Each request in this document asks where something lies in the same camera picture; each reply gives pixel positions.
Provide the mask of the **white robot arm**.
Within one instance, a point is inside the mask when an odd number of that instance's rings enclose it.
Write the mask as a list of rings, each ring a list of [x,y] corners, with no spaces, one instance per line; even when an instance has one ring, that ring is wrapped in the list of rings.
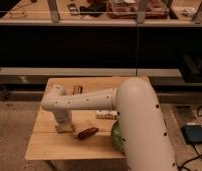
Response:
[[[157,95],[139,77],[122,81],[116,88],[64,95],[54,85],[41,106],[62,118],[65,110],[114,110],[122,135],[129,171],[178,171]]]

